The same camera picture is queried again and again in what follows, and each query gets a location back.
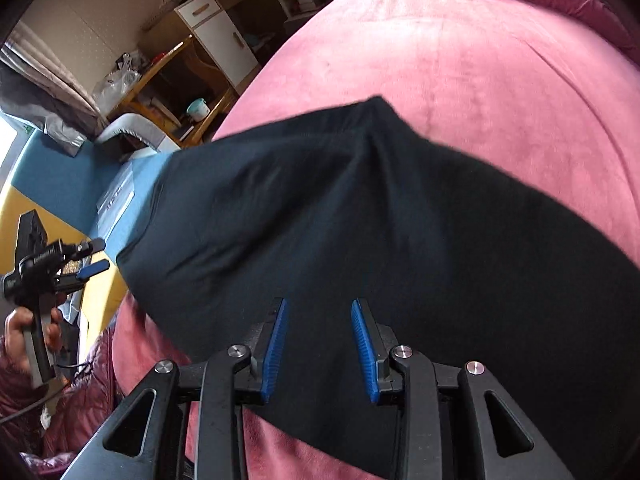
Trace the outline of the black pants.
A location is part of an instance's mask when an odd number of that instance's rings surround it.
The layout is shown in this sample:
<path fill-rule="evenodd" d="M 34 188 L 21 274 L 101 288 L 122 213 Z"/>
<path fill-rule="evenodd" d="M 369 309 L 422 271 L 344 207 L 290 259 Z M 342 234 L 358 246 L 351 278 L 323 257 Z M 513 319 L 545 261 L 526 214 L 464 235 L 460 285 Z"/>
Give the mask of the black pants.
<path fill-rule="evenodd" d="M 639 270 L 590 223 L 420 138 L 382 99 L 172 154 L 117 264 L 193 361 L 274 298 L 290 325 L 267 422 L 385 476 L 350 306 L 431 360 L 484 363 L 578 479 L 639 474 Z"/>

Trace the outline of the white plastic bag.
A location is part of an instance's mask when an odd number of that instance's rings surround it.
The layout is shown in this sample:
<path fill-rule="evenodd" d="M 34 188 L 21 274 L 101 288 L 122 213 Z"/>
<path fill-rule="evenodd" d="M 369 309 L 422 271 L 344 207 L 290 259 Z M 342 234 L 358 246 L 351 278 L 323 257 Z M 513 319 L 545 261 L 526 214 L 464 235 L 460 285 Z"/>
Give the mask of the white plastic bag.
<path fill-rule="evenodd" d="M 109 73 L 93 89 L 92 97 L 100 113 L 106 117 L 138 82 L 140 74 L 124 67 Z"/>

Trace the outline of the patterned window curtains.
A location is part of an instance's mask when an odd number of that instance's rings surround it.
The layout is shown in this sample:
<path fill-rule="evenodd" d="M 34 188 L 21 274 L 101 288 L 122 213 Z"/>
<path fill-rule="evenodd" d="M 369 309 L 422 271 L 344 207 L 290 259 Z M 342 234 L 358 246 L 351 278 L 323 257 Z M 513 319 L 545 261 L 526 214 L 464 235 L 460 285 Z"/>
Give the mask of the patterned window curtains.
<path fill-rule="evenodd" d="M 91 93 L 23 20 L 16 23 L 2 44 L 1 63 L 63 103 L 86 136 L 96 138 L 107 126 Z"/>

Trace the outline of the white and wood cabinet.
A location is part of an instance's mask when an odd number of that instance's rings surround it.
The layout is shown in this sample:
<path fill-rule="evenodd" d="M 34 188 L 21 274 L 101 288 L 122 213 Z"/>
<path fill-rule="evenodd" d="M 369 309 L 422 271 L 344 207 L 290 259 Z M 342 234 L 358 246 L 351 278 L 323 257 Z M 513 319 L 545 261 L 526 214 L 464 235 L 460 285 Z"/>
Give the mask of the white and wood cabinet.
<path fill-rule="evenodd" d="M 241 94 L 262 68 L 260 51 L 284 22 L 279 0 L 188 0 L 142 32 L 138 47 L 154 58 L 191 36 Z"/>

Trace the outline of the wooden side table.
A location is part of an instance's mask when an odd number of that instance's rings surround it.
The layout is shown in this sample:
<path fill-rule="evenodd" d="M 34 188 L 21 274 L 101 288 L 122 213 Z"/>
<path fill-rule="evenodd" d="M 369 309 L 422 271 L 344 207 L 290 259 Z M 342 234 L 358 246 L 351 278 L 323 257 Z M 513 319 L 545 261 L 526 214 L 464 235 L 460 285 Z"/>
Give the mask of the wooden side table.
<path fill-rule="evenodd" d="M 238 100 L 238 92 L 204 49 L 187 36 L 171 50 L 154 58 L 149 69 L 107 115 L 111 122 L 126 113 L 149 119 L 180 148 L 201 144 L 214 133 L 222 116 Z M 194 122 L 186 109 L 204 99 L 210 109 Z"/>

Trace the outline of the maroon jacket left sleeve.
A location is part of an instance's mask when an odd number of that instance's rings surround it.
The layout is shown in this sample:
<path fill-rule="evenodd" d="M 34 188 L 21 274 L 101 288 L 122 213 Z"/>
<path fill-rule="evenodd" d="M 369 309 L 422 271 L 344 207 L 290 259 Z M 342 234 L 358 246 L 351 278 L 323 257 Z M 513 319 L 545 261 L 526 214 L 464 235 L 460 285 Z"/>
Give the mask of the maroon jacket left sleeve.
<path fill-rule="evenodd" d="M 112 362 L 114 330 L 103 331 L 89 353 L 89 369 L 56 402 L 50 425 L 40 408 L 1 426 L 1 442 L 21 455 L 39 479 L 58 479 L 114 410 L 117 384 Z"/>

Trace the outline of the pink bed with sheet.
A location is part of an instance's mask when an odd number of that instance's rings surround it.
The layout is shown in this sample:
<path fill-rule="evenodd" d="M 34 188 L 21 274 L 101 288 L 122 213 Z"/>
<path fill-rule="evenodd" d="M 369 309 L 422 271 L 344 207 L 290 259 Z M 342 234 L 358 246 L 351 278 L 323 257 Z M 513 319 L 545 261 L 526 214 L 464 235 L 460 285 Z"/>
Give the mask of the pink bed with sheet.
<path fill-rule="evenodd" d="M 518 0 L 335 0 L 271 59 L 213 142 L 373 98 L 420 138 L 573 211 L 639 270 L 639 72 L 593 30 Z M 132 292 L 122 312 L 155 323 Z M 161 329 L 150 351 L 200 362 Z M 250 478 L 371 474 L 259 410 L 245 417 Z"/>

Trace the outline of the teal plastic cup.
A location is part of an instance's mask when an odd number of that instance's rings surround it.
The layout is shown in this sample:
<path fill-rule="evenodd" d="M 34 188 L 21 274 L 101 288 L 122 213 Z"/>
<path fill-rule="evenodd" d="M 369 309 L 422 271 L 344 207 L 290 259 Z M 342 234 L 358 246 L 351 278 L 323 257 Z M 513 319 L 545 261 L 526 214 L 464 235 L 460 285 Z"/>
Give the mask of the teal plastic cup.
<path fill-rule="evenodd" d="M 186 109 L 186 114 L 188 114 L 194 122 L 201 122 L 209 113 L 210 109 L 204 99 L 193 101 Z"/>

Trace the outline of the blue and yellow chair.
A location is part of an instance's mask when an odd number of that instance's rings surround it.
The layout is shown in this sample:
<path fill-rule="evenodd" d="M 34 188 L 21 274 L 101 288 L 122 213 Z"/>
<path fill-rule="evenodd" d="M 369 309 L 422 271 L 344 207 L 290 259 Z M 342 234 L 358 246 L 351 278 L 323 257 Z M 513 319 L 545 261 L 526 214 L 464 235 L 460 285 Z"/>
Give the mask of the blue and yellow chair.
<path fill-rule="evenodd" d="M 18 219 L 37 214 L 50 240 L 77 243 L 103 236 L 101 258 L 113 262 L 124 247 L 142 202 L 177 144 L 152 122 L 126 114 L 75 155 L 45 133 L 24 133 L 15 120 L 2 122 L 14 133 L 1 162 L 1 270 L 14 268 Z"/>

